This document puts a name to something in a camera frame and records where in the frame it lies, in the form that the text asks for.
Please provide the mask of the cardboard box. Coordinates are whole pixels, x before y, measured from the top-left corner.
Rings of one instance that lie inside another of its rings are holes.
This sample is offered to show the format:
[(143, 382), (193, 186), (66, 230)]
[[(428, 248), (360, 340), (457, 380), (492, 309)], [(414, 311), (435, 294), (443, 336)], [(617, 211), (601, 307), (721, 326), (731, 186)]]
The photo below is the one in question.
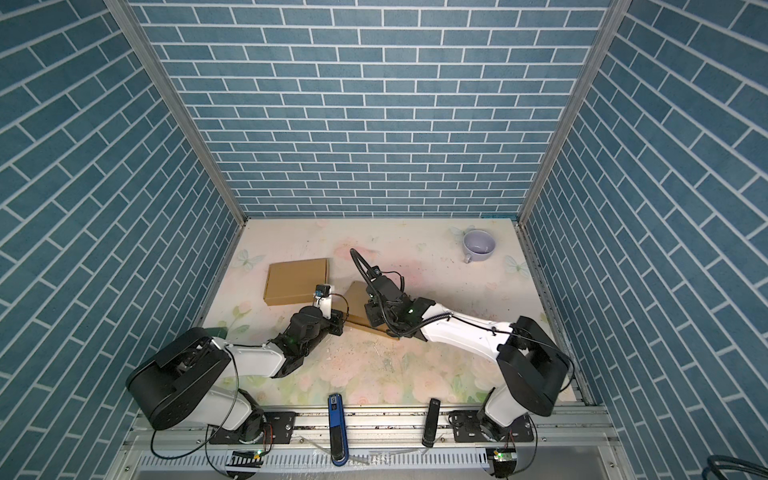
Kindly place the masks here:
[(310, 304), (316, 286), (329, 280), (325, 258), (273, 263), (269, 266), (263, 300), (268, 306)]

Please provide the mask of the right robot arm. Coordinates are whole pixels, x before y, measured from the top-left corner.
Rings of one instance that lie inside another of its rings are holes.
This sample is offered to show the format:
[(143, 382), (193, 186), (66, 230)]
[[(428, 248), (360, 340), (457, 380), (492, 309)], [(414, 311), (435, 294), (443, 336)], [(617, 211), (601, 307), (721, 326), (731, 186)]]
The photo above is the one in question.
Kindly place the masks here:
[(418, 338), (494, 361), (504, 384), (491, 389), (476, 413), (483, 435), (499, 441), (527, 414), (552, 414), (571, 368), (570, 358), (533, 319), (512, 323), (457, 313), (431, 299), (411, 298), (386, 276), (366, 282), (366, 315), (395, 338)]

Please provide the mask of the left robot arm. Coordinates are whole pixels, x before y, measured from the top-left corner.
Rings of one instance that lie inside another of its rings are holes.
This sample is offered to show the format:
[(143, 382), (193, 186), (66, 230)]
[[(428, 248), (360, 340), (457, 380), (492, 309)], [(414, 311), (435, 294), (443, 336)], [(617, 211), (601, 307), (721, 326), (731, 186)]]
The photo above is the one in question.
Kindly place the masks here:
[(157, 431), (189, 421), (254, 443), (264, 437), (263, 409), (243, 387), (230, 392), (217, 383), (292, 374), (327, 336), (343, 333), (347, 317), (330, 307), (305, 306), (284, 332), (259, 346), (238, 346), (195, 327), (137, 367), (126, 389)]

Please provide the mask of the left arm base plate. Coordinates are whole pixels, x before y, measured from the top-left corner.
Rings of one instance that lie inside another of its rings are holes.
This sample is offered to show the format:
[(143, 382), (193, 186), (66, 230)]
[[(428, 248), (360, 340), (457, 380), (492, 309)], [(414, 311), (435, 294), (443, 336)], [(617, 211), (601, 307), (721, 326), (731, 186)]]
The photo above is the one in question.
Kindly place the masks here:
[(213, 445), (257, 444), (265, 447), (291, 442), (297, 413), (267, 411), (252, 414), (236, 430), (218, 430), (211, 437)]

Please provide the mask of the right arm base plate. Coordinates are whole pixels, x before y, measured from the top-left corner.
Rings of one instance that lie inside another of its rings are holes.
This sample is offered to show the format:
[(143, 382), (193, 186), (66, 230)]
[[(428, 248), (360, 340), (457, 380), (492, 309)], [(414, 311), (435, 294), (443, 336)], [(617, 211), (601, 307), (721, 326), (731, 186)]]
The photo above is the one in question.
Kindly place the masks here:
[(447, 414), (456, 443), (532, 442), (535, 440), (530, 417), (523, 415), (508, 427), (501, 427), (479, 410), (453, 410)]

